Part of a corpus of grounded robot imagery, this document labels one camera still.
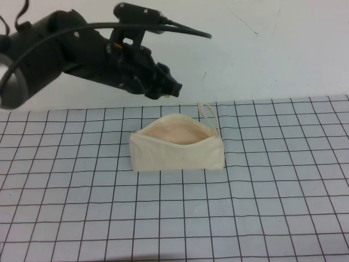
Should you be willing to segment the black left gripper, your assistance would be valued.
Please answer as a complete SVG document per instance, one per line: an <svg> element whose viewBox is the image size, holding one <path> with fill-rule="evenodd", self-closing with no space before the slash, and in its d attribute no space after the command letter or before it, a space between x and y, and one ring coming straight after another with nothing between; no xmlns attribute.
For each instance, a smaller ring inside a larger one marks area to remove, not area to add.
<svg viewBox="0 0 349 262"><path fill-rule="evenodd" d="M148 98L179 97L183 85L169 79L169 67L160 62L156 64L149 50L135 50L130 45L122 46L109 40L103 41L103 48L102 84Z"/></svg>

